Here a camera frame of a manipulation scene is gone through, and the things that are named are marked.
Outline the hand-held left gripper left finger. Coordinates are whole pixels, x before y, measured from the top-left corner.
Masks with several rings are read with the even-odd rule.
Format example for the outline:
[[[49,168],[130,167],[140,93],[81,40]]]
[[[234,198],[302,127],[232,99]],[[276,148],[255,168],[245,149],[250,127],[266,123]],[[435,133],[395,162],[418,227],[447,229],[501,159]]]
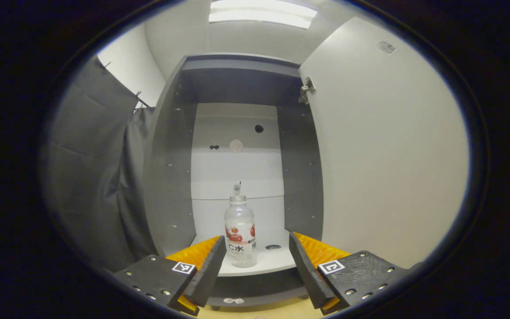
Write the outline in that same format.
[[[170,256],[145,256],[113,277],[156,307],[197,316],[215,287],[224,257],[224,236],[216,236]]]

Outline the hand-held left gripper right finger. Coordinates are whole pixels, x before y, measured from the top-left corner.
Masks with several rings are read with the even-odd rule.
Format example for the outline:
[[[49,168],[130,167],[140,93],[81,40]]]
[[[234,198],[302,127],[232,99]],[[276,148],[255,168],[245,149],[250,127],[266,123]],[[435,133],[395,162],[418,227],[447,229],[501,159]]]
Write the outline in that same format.
[[[297,232],[289,234],[289,249],[313,307],[324,315],[383,295],[410,272],[369,251],[347,253]]]

